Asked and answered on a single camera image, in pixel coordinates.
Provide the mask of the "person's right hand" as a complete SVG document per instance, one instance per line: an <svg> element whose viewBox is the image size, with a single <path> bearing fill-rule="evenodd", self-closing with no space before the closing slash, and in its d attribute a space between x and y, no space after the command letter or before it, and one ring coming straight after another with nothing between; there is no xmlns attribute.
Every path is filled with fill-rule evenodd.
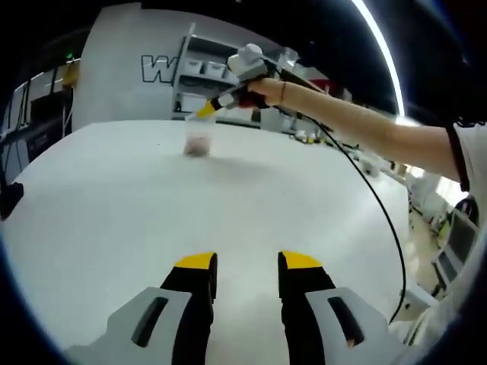
<svg viewBox="0 0 487 365"><path fill-rule="evenodd" d="M266 106L278 106L284 98L286 83L273 78L262 78L247 85L250 92L259 94Z"/></svg>

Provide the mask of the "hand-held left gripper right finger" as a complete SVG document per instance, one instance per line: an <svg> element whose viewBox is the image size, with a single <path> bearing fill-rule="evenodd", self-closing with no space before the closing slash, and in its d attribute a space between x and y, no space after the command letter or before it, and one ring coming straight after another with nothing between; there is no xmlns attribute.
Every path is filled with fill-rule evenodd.
<svg viewBox="0 0 487 365"><path fill-rule="evenodd" d="M281 318L291 364L404 364L407 347L353 290L335 287L319 261L278 253Z"/></svg>

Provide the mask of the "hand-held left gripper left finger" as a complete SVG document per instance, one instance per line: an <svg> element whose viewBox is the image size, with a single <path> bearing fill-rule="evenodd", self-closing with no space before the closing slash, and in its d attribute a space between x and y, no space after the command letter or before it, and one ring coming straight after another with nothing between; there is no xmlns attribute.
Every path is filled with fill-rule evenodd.
<svg viewBox="0 0 487 365"><path fill-rule="evenodd" d="M110 315L103 335L73 345L70 364L204 364L214 320L218 256L189 255L160 287L147 287Z"/></svg>

